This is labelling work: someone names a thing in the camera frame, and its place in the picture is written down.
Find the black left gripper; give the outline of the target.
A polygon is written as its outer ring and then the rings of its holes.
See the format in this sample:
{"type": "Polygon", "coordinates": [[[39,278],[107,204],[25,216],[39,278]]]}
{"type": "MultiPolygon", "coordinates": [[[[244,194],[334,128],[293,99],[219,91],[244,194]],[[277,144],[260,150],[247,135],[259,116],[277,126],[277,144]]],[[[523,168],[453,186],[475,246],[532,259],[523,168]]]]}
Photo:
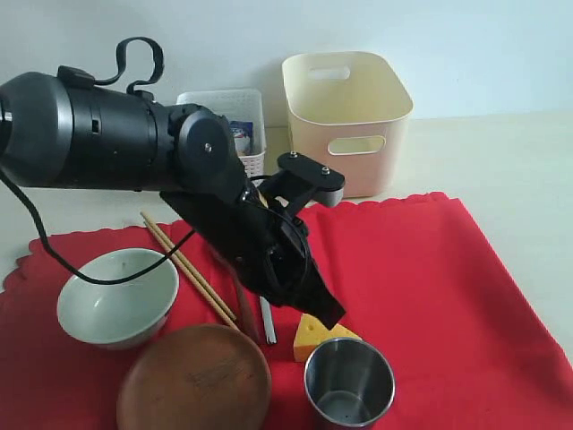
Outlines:
{"type": "Polygon", "coordinates": [[[229,202],[183,191],[164,191],[160,197],[251,292],[309,314],[329,330],[346,314],[318,273],[306,234],[283,211],[258,201],[252,185],[244,185],[229,202]]]}

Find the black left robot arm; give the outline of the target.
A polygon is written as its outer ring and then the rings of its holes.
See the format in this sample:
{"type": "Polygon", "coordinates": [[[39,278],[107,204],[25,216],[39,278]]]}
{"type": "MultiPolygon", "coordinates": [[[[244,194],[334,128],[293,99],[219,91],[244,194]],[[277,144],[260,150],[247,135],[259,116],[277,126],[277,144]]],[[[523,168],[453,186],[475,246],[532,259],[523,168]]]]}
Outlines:
{"type": "Polygon", "coordinates": [[[125,91],[60,66],[1,88],[1,179],[47,233],[28,187],[156,191],[205,239],[239,282],[272,305],[334,327],[345,309],[329,292],[299,217],[337,205],[345,178],[298,152],[273,175],[248,176],[227,119],[196,104],[164,106],[148,82],[125,91]]]}

